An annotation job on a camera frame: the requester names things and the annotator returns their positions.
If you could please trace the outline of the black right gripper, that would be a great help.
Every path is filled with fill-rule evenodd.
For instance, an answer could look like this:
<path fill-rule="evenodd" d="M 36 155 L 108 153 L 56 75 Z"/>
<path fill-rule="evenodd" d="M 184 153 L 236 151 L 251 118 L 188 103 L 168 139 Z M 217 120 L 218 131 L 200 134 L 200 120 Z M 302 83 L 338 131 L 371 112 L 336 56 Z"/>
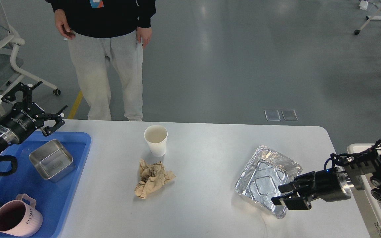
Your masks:
<path fill-rule="evenodd" d="M 284 205 L 289 210 L 310 210 L 311 202 L 317 198 L 326 202 L 342 201 L 351 199 L 353 185 L 347 181 L 347 174 L 343 171 L 312 171 L 298 175 L 293 181 L 279 185 L 281 193 L 285 194 L 271 198 L 275 205 Z"/>

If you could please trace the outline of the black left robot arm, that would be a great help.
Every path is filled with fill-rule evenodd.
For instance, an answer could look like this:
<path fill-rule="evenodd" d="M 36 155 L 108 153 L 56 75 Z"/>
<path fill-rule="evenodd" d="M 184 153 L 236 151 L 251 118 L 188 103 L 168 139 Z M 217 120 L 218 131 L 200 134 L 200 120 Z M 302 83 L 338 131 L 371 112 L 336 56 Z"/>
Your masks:
<path fill-rule="evenodd" d="M 21 144 L 37 129 L 48 137 L 65 124 L 64 106 L 57 113 L 46 113 L 33 102 L 32 92 L 42 84 L 35 85 L 17 83 L 2 97 L 2 101 L 13 103 L 11 111 L 0 117 L 0 177 L 12 175 L 17 171 L 17 158 L 1 153 L 13 144 Z"/>

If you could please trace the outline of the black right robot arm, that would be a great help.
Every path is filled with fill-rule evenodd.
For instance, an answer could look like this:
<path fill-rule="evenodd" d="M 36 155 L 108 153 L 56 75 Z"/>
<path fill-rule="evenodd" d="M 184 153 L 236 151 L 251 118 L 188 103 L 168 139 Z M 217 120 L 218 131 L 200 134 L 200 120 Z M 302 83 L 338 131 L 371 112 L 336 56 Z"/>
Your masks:
<path fill-rule="evenodd" d="M 372 196 L 381 202 L 381 139 L 357 153 L 332 153 L 321 171 L 296 176 L 280 185 L 280 196 L 271 202 L 289 210 L 310 210 L 313 200 L 335 202 L 351 198 L 351 190 L 363 190 L 361 176 L 370 174 Z"/>

